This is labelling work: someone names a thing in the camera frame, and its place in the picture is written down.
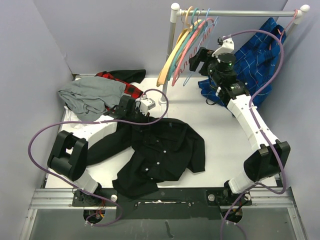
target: black jacket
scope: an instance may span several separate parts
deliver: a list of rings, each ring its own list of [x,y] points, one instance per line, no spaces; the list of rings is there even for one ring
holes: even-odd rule
[[[135,152],[112,181],[114,189],[123,195],[157,191],[157,183],[178,181],[186,168],[193,173],[205,171],[204,139],[188,124],[173,118],[148,126],[123,125],[89,149],[88,161],[104,160],[129,144]]]

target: clothing rack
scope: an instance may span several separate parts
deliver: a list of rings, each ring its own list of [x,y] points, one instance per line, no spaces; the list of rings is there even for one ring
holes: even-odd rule
[[[298,24],[301,23],[304,15],[310,10],[309,5],[303,5],[298,10],[298,13],[293,21],[291,27],[286,31],[287,37],[291,35],[294,29]],[[197,10],[195,11],[195,16],[229,16],[229,17],[293,17],[295,15],[295,11],[228,11],[228,10],[210,10],[207,14],[208,10]],[[185,16],[187,14],[187,10],[180,9],[180,5],[178,3],[173,3],[171,5],[171,15],[170,15],[170,30],[169,30],[169,39],[168,39],[168,47],[166,53],[166,60],[170,56],[175,38],[175,30],[177,18],[180,16]],[[194,13],[193,10],[189,11],[189,16]],[[165,81],[162,91],[164,94],[167,94],[168,89],[168,81]],[[162,96],[159,100],[160,104],[166,104],[166,99]]]

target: floor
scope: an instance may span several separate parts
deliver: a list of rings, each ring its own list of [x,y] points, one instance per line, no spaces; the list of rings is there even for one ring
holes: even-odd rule
[[[219,105],[210,106],[200,94],[198,81],[205,78],[191,78],[186,86],[181,79],[175,87],[168,87],[169,118],[177,118],[188,123],[205,140],[205,172],[192,173],[186,169],[179,181],[165,181],[158,183],[159,188],[213,188],[222,187],[225,181],[235,177],[243,167],[244,161],[251,155],[251,146],[237,119]],[[142,83],[135,84],[145,91],[156,88],[157,79],[145,78]],[[151,116],[159,117],[165,109],[159,105],[161,94],[150,92],[147,94],[156,102],[156,107],[150,111]],[[75,131],[68,124],[61,128]],[[87,168],[91,176],[103,188],[112,188],[112,180],[117,178],[118,171],[130,160],[133,149],[123,152]],[[267,178],[264,184],[276,186],[274,177]],[[45,188],[70,188],[62,180],[49,175]]]
[[[114,220],[108,210],[104,223]],[[82,209],[40,209],[37,211],[30,240],[217,240],[221,220],[131,219],[108,227],[84,226]],[[250,240],[296,240],[287,208],[245,208],[240,225]],[[233,224],[225,225],[224,240],[244,240]]]

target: gray shirt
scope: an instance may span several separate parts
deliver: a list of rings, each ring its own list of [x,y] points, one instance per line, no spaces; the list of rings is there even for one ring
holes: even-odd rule
[[[122,82],[100,76],[83,77],[63,86],[59,96],[81,121],[95,121],[106,107],[118,105],[125,92]]]

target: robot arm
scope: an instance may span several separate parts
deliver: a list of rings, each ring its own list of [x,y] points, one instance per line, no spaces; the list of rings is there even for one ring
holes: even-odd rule
[[[216,51],[201,47],[198,53],[189,59],[189,64],[190,70],[196,71],[199,63],[203,62],[199,73],[209,77],[211,84],[217,89],[216,95],[236,117],[251,144],[253,153],[244,161],[241,172],[224,184],[229,195],[236,195],[254,183],[280,172],[276,157],[261,130],[275,147],[283,166],[287,162],[290,146],[286,141],[279,141],[265,124],[256,107],[253,104],[249,105],[251,98],[249,91],[241,81],[237,80],[237,73],[234,71],[236,57],[231,54],[232,39],[224,41],[219,39],[218,43],[221,47]],[[253,110],[261,128],[258,128],[250,109]]]
[[[133,99],[124,95],[114,112],[103,116],[103,121],[126,119],[142,122],[149,115],[149,110],[156,106],[147,95]],[[101,185],[86,170],[88,149],[117,130],[117,122],[87,125],[75,132],[61,131],[53,144],[47,165],[60,175],[74,182],[79,188],[95,193]]]

